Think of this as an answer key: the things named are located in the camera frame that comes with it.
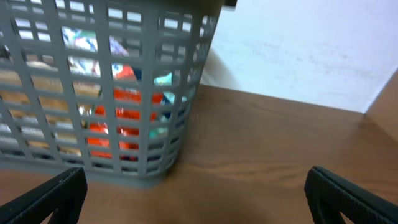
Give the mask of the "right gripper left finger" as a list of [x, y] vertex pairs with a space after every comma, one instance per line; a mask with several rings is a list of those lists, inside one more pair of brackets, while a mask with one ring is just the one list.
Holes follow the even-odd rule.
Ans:
[[77, 223], [87, 191], [84, 169], [72, 167], [1, 205], [1, 223]]

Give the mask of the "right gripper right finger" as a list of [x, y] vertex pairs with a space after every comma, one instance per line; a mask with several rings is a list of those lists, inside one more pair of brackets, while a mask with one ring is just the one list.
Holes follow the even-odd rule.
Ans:
[[304, 191], [316, 224], [344, 223], [344, 217], [353, 223], [397, 223], [397, 205], [323, 167], [309, 170]]

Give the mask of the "plain beige pouch bag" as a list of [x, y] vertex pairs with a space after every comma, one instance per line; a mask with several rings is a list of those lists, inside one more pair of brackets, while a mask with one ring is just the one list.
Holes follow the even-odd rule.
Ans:
[[[53, 58], [49, 55], [44, 55], [43, 61], [36, 60], [38, 59], [36, 56], [28, 55], [27, 65], [29, 67], [34, 68], [43, 68], [44, 70], [53, 70], [57, 71], [55, 68], [55, 64]], [[59, 78], [50, 78], [42, 75], [30, 75], [30, 79], [32, 81], [33, 87], [35, 90], [43, 90], [49, 91], [51, 93], [50, 96], [40, 96], [38, 95], [40, 107], [43, 110], [55, 110], [61, 112], [68, 112], [69, 105], [68, 103], [61, 98], [54, 98], [53, 93], [64, 93], [62, 82]], [[1, 69], [1, 83], [10, 84], [10, 85], [19, 85], [22, 86], [22, 81], [18, 73], [13, 72], [11, 70], [2, 70]], [[80, 96], [89, 96], [89, 97], [97, 97], [100, 95], [101, 87], [95, 83], [87, 83], [81, 81], [73, 81], [73, 91], [74, 94]], [[5, 101], [20, 103], [23, 105], [29, 104], [29, 99], [24, 93], [17, 93], [13, 91], [1, 90], [1, 97]], [[81, 115], [89, 116], [91, 115], [92, 105], [86, 104], [77, 104], [77, 106], [73, 106], [72, 109], [79, 110]], [[22, 112], [11, 110], [11, 115], [16, 119], [27, 119], [29, 122], [37, 123], [36, 115], [33, 115], [32, 112]], [[50, 114], [45, 114], [45, 119], [49, 126], [55, 126], [63, 129], [73, 129], [73, 124], [70, 118], [66, 116], [55, 116]], [[26, 134], [36, 134], [39, 136], [43, 136], [42, 131], [31, 131], [29, 128], [21, 128], [21, 131]], [[54, 132], [53, 136], [55, 141], [58, 142], [69, 142], [73, 144], [77, 144], [76, 134], [68, 134], [65, 132]], [[41, 147], [43, 149], [49, 149], [47, 143], [43, 142], [33, 142], [29, 143], [34, 147]], [[66, 146], [58, 146], [60, 153], [62, 154], [71, 154], [74, 156], [81, 156], [81, 152], [79, 149], [75, 147], [66, 147]]]

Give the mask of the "small teal wipes packet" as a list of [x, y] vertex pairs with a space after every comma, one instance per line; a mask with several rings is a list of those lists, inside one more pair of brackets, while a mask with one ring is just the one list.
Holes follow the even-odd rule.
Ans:
[[[172, 86], [173, 84], [177, 84], [180, 81], [180, 72], [169, 72], [167, 74], [160, 75], [154, 78], [155, 86]], [[161, 94], [161, 105], [172, 105], [175, 101], [175, 94], [171, 91], [164, 91]], [[163, 111], [156, 117], [156, 121], [160, 121], [166, 123], [169, 121], [171, 117], [170, 111]], [[169, 129], [166, 126], [155, 128], [149, 131], [150, 139], [162, 138], [167, 135]]]

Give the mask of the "Kleenex pocket tissue multipack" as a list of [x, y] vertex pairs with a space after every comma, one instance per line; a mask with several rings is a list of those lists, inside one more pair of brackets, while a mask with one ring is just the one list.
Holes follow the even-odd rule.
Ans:
[[[98, 53], [98, 41], [94, 31], [63, 26], [62, 37], [63, 43], [68, 49], [88, 52], [93, 55]], [[132, 53], [112, 35], [109, 37], [109, 51], [115, 56], [132, 56]], [[70, 55], [68, 56], [68, 64], [72, 73], [93, 77], [101, 76], [101, 67], [97, 59]], [[132, 65], [121, 62], [111, 63], [111, 73], [115, 80], [138, 82], [142, 78], [140, 68], [134, 68]]]

